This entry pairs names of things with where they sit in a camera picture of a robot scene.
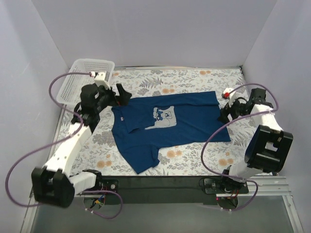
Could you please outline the blue printed t-shirt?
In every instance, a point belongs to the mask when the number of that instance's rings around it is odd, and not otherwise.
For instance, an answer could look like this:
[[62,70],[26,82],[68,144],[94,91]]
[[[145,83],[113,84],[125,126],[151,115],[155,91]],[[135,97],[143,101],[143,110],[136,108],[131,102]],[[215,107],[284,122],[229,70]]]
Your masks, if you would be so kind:
[[133,98],[112,112],[116,146],[137,174],[159,164],[161,148],[206,142],[223,126],[214,91]]

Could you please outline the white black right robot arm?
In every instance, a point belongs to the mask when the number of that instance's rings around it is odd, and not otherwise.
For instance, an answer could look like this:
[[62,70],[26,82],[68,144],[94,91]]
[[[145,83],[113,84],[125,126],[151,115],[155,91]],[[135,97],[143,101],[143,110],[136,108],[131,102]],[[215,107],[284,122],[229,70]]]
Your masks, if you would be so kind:
[[233,88],[226,88],[222,96],[228,103],[220,110],[218,120],[230,120],[252,115],[257,129],[245,151],[244,160],[223,170],[220,189],[225,193],[239,191],[245,180],[260,173],[280,172],[289,153],[293,135],[285,132],[272,112],[273,105],[266,101],[266,91],[254,88],[248,100],[240,102]]

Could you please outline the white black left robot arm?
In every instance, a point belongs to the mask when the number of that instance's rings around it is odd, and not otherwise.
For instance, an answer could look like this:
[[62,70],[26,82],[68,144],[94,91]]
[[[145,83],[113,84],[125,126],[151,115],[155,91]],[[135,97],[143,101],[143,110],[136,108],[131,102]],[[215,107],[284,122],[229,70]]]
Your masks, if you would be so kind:
[[108,106],[126,106],[132,97],[122,84],[117,92],[103,85],[88,84],[82,87],[80,102],[75,106],[68,136],[42,168],[35,168],[31,178],[37,202],[67,208],[75,195],[89,190],[99,194],[103,190],[100,172],[85,170],[71,176],[73,162],[84,143],[92,136],[100,122],[100,112]]

